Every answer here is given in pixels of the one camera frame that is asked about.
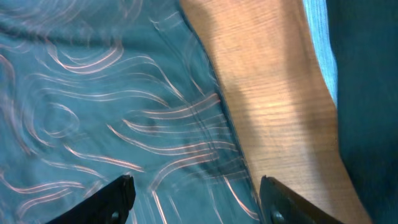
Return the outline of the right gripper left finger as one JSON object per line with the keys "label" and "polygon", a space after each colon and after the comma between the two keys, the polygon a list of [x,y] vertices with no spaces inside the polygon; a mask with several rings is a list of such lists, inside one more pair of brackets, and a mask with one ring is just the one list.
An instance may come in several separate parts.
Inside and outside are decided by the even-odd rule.
{"label": "right gripper left finger", "polygon": [[125,224],[135,198],[133,177],[122,175],[48,224]]}

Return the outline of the grey mesh garment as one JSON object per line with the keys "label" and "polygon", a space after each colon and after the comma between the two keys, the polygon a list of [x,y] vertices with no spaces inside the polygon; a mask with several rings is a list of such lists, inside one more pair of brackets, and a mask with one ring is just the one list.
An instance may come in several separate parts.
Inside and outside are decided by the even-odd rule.
{"label": "grey mesh garment", "polygon": [[303,0],[302,2],[323,80],[334,105],[337,106],[338,73],[330,44],[326,0]]}

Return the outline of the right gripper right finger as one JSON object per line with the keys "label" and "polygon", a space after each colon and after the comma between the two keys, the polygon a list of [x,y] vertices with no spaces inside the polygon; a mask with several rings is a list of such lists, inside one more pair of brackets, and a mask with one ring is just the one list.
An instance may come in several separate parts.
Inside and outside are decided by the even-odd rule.
{"label": "right gripper right finger", "polygon": [[343,224],[274,177],[262,177],[259,197],[268,224]]}

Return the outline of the black garment in pile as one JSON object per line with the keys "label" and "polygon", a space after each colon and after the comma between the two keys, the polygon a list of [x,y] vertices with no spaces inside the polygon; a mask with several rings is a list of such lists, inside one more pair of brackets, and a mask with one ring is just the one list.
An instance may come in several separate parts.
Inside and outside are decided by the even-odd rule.
{"label": "black garment in pile", "polygon": [[340,156],[374,223],[397,222],[397,0],[330,0]]}

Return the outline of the black orange-patterned cycling jersey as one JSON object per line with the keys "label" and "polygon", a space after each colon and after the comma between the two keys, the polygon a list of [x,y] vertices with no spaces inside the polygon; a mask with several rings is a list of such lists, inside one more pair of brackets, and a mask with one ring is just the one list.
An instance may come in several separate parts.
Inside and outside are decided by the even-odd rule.
{"label": "black orange-patterned cycling jersey", "polygon": [[178,1],[2,1],[1,222],[50,222],[119,177],[127,223],[262,222]]}

